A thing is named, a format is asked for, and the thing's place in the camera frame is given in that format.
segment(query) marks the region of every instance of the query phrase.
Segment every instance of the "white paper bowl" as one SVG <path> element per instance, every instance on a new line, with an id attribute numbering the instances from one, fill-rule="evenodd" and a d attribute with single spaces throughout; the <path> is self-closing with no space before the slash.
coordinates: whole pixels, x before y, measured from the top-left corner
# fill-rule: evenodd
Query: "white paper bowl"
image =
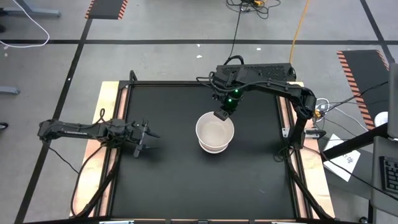
<path id="1" fill-rule="evenodd" d="M 225 121 L 214 116 L 213 112 L 202 115 L 196 125 L 199 145 L 209 153 L 224 151 L 234 136 L 234 124 L 231 119 Z"/>

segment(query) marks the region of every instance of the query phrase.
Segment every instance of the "floor mat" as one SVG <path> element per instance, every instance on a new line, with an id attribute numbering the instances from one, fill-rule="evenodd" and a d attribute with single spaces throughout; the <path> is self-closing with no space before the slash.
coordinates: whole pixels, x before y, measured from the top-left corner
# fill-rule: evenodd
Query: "floor mat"
<path id="1" fill-rule="evenodd" d="M 122 19 L 128 0 L 92 0 L 86 19 Z"/>
<path id="2" fill-rule="evenodd" d="M 337 56 L 354 95 L 388 81 L 388 64 L 378 50 L 338 51 Z M 356 96 L 355 100 L 366 127 L 373 129 L 376 115 L 388 111 L 388 86 L 369 90 L 362 96 Z"/>

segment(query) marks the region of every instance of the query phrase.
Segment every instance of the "black table surface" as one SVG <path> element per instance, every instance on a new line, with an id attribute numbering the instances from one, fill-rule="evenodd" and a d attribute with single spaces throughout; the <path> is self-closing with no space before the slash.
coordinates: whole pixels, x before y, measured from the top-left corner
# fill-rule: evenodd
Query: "black table surface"
<path id="1" fill-rule="evenodd" d="M 274 95 L 247 92 L 231 119 L 235 134 L 221 154 L 198 144 L 198 118 L 220 107 L 202 86 L 135 86 L 127 121 L 149 120 L 160 139 L 138 159 L 123 147 L 111 216 L 166 219 L 294 218 Z"/>

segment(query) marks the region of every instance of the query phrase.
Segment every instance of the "metal bracket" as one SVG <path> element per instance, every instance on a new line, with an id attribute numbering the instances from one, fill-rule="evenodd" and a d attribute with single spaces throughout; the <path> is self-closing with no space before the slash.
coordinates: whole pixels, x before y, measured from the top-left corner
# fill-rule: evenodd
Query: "metal bracket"
<path id="1" fill-rule="evenodd" d="M 287 138 L 289 136 L 289 131 L 290 128 L 282 128 L 282 135 L 284 138 Z M 305 128 L 305 138 L 312 138 L 312 139 L 318 139 L 320 137 L 320 132 L 322 130 L 319 130 L 318 128 Z"/>
<path id="2" fill-rule="evenodd" d="M 99 222 L 99 224 L 134 224 L 134 220 L 105 221 L 105 222 Z"/>

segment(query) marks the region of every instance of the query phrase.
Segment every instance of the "orange cable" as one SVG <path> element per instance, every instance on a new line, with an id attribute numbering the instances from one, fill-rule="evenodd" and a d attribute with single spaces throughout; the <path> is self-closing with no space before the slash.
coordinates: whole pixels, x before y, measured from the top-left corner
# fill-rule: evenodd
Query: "orange cable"
<path id="1" fill-rule="evenodd" d="M 308 9 L 308 5 L 309 5 L 309 4 L 310 4 L 310 0 L 307 0 L 307 2 L 305 3 L 305 7 L 304 7 L 304 10 L 303 10 L 303 14 L 301 15 L 300 22 L 298 23 L 298 27 L 297 27 L 296 33 L 294 34 L 293 43 L 292 43 L 292 48 L 290 49 L 289 63 L 292 63 L 293 51 L 294 51 L 294 44 L 296 43 L 296 39 L 297 39 L 297 36 L 298 36 L 298 34 L 299 34 L 299 32 L 300 32 L 301 24 L 303 23 L 303 20 L 304 20 L 305 14 L 307 13 L 307 9 Z"/>

